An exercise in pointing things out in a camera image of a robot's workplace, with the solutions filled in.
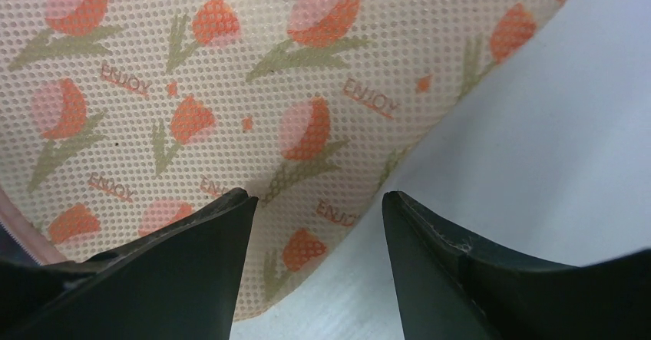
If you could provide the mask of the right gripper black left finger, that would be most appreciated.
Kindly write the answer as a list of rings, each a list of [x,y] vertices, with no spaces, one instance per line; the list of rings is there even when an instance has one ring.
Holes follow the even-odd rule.
[[[83,262],[1,262],[3,339],[227,339],[258,199],[235,188]]]

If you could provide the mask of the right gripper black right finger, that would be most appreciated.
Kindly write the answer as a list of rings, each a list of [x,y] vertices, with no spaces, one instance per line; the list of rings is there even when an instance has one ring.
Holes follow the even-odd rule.
[[[650,252],[588,266],[529,256],[408,194],[382,217],[406,339],[648,339]]]

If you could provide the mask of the floral mesh laundry bag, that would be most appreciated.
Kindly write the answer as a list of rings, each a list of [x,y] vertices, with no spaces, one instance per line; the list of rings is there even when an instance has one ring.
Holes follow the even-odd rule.
[[[80,262],[243,188],[256,317],[565,1],[1,0],[1,225]]]

